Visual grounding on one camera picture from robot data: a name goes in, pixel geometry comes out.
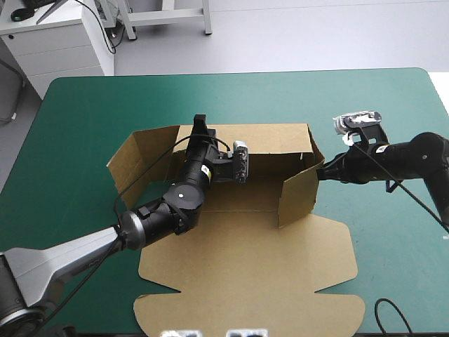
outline cable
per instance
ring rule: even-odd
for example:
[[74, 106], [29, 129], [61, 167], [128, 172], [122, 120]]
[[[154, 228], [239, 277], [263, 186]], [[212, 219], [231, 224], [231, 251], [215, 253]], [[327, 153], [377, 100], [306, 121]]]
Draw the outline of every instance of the cable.
[[37, 333], [50, 321], [54, 316], [56, 316], [61, 309], [64, 308], [64, 306], [73, 298], [73, 296], [78, 292], [78, 290], [92, 277], [92, 275], [98, 270], [98, 268], [103, 264], [105, 259], [109, 256], [109, 254], [112, 252], [116, 244], [120, 242], [120, 239], [117, 237], [108, 247], [106, 253], [101, 257], [101, 259], [92, 267], [91, 271], [76, 285], [76, 287], [70, 291], [69, 295], [52, 311], [52, 313], [45, 318], [42, 323], [31, 332], [31, 334], [28, 337], [34, 337], [37, 335]]
[[92, 10], [92, 8], [90, 8], [90, 7], [87, 6], [85, 3], [81, 2], [80, 0], [75, 0], [75, 1], [76, 1], [78, 4], [80, 4], [80, 5], [84, 6], [84, 7], [86, 7], [86, 8], [92, 13], [92, 15], [95, 17], [95, 19], [96, 19], [97, 22], [98, 22], [98, 25], [100, 26], [100, 29], [101, 29], [101, 32], [102, 32], [102, 35], [103, 35], [103, 40], [105, 40], [105, 44], [106, 44], [107, 50], [108, 50], [112, 55], [114, 55], [114, 54], [117, 52], [116, 47], [121, 43], [121, 40], [123, 39], [124, 29], [123, 29], [123, 32], [122, 32], [122, 35], [121, 35], [120, 42], [119, 42], [117, 45], [114, 45], [114, 44], [112, 43], [111, 39], [107, 36], [105, 30], [103, 29], [103, 25], [102, 25], [101, 22], [100, 22], [100, 19], [99, 19], [98, 16], [95, 14], [95, 12]]
[[162, 154], [155, 160], [153, 161], [146, 169], [145, 171], [143, 171], [135, 180], [133, 180], [128, 186], [126, 186], [115, 198], [114, 200], [114, 213], [117, 217], [117, 221], [119, 222], [119, 226], [121, 226], [121, 219], [120, 219], [120, 215], [119, 212], [117, 210], [117, 206], [119, 203], [120, 198], [137, 182], [139, 181], [139, 179], [141, 179], [141, 177], [143, 177], [145, 174], [148, 173], [149, 170], [152, 169], [152, 167], [154, 165], [156, 165], [162, 158], [164, 158], [171, 150], [173, 150], [177, 145], [179, 145], [180, 143], [184, 142], [187, 139], [193, 138], [193, 137], [202, 137], [202, 138], [208, 138], [208, 139], [212, 139], [212, 140], [216, 140], [217, 142], [223, 144], [226, 147], [227, 151], [231, 151], [231, 148], [228, 146], [228, 144], [226, 144], [224, 141], [216, 138], [216, 137], [212, 137], [209, 135], [199, 135], [199, 134], [191, 134], [190, 136], [186, 136], [184, 138], [181, 138], [180, 140], [178, 140], [175, 144], [173, 144], [172, 146], [170, 146], [167, 150], [165, 150], [164, 152], [162, 152]]
[[123, 26], [123, 29], [121, 30], [121, 36], [120, 36], [119, 42], [114, 45], [114, 48], [117, 48], [118, 46], [121, 45], [121, 42], [123, 41], [123, 36], [125, 35], [125, 30], [126, 30], [126, 28], [125, 28], [125, 26]]
[[387, 332], [385, 331], [384, 327], [382, 326], [382, 323], [380, 322], [380, 318], [379, 318], [379, 312], [378, 312], [378, 310], [379, 310], [379, 304], [382, 303], [382, 302], [387, 302], [387, 303], [389, 303], [389, 304], [395, 309], [395, 311], [397, 311], [397, 313], [399, 314], [399, 316], [401, 316], [402, 322], [404, 322], [404, 324], [405, 324], [406, 327], [407, 327], [409, 336], [413, 336], [413, 331], [412, 331], [412, 329], [410, 328], [410, 325], [409, 325], [409, 323], [407, 322], [406, 317], [405, 317], [404, 314], [399, 310], [398, 306], [397, 306], [396, 304], [394, 304], [393, 301], [392, 301], [392, 300], [389, 300], [388, 298], [379, 298], [379, 299], [376, 301], [376, 303], [374, 304], [374, 316], [375, 316], [375, 318], [376, 318], [377, 326], [379, 327], [379, 329], [380, 329], [380, 331], [382, 332], [382, 334], [383, 334], [384, 336], [388, 336], [388, 334], [387, 334]]
[[383, 167], [376, 159], [374, 159], [367, 152], [363, 151], [356, 143], [353, 146], [365, 156], [367, 156], [374, 164], [379, 166], [400, 188], [402, 188], [413, 200], [415, 200], [424, 210], [436, 220], [437, 223], [449, 234], [448, 224], [444, 223], [424, 202], [422, 202], [417, 196], [415, 196], [408, 188], [406, 188], [400, 181], [398, 181], [385, 167]]
[[8, 69], [8, 70], [12, 71], [14, 74], [16, 74], [20, 80], [19, 91], [15, 97], [13, 107], [11, 108], [11, 112], [9, 113], [9, 115], [6, 118], [0, 118], [0, 123], [6, 124], [15, 119], [15, 113], [17, 112], [17, 107], [19, 105], [20, 96], [22, 95], [23, 88], [25, 87], [27, 82], [25, 81], [25, 78], [22, 76], [21, 73], [19, 73], [18, 70], [16, 70], [14, 67], [11, 67], [8, 63], [3, 61], [2, 59], [0, 59], [0, 65], [3, 65], [6, 69]]

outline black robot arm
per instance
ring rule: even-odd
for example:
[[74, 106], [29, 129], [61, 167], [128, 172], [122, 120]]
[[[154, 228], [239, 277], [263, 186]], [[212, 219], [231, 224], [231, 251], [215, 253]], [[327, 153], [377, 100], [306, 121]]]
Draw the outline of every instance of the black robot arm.
[[426, 132], [410, 142], [390, 145], [380, 122], [380, 114], [371, 111], [337, 117], [335, 129], [350, 148], [318, 170], [319, 180], [356, 184], [385, 180], [392, 192], [391, 176], [377, 162], [396, 180], [422, 178], [441, 220], [449, 224], [449, 140]]
[[184, 234], [195, 227], [212, 182], [246, 182], [248, 148], [244, 142], [234, 142], [233, 154], [219, 151], [215, 130], [207, 128], [205, 115], [195, 116], [191, 136], [186, 160], [162, 198], [121, 215], [127, 248], [141, 249], [169, 234]]
[[108, 227], [44, 250], [0, 252], [0, 337], [33, 336], [72, 277], [123, 248], [141, 249], [186, 233], [197, 224], [213, 182], [244, 183], [247, 177], [246, 144], [236, 141], [234, 152], [219, 151], [215, 130], [207, 128], [205, 115], [196, 115], [175, 182], [162, 198], [121, 214], [119, 230]]

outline grey floor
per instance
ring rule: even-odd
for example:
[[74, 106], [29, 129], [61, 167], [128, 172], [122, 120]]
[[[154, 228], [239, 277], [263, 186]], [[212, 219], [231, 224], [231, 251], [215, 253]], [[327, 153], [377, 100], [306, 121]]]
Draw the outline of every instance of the grey floor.
[[[134, 11], [157, 0], [129, 0]], [[117, 75], [422, 67], [449, 72], [449, 0], [210, 0], [213, 34], [186, 23], [138, 29], [115, 58]], [[201, 0], [178, 0], [177, 7]], [[0, 43], [0, 58], [14, 64]], [[16, 78], [0, 67], [0, 117]], [[40, 106], [27, 88], [0, 126], [0, 190]]]

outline unfolded cardboard box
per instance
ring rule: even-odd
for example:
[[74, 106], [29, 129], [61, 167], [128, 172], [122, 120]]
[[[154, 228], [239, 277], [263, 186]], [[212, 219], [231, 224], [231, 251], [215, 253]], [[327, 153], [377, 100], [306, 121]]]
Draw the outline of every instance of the unfolded cardboard box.
[[[271, 337], [352, 336], [365, 305], [354, 295], [316, 292], [355, 278], [345, 224], [310, 214], [323, 163], [306, 124], [210, 125], [226, 143], [250, 151], [244, 185], [216, 183], [198, 225], [142, 251], [140, 276], [180, 293], [141, 296], [135, 316], [146, 334], [198, 329], [205, 337], [229, 329], [263, 328]], [[118, 191], [192, 126], [136, 131], [108, 163]], [[135, 203], [151, 182], [180, 169], [178, 145], [123, 196]]]

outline white drawer cabinet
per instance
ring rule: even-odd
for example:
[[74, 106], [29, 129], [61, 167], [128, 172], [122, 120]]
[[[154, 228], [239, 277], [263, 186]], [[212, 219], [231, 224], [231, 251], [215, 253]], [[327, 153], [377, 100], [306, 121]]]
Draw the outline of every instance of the white drawer cabinet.
[[12, 33], [2, 38], [14, 56], [91, 44], [82, 24]]
[[[84, 0], [95, 12], [93, 0]], [[92, 13], [75, 1], [68, 1], [40, 25], [35, 16], [12, 22], [11, 12], [20, 1], [6, 0], [0, 14], [0, 35], [31, 85], [43, 98], [52, 80], [59, 77], [114, 74], [114, 56], [107, 50], [102, 30]]]

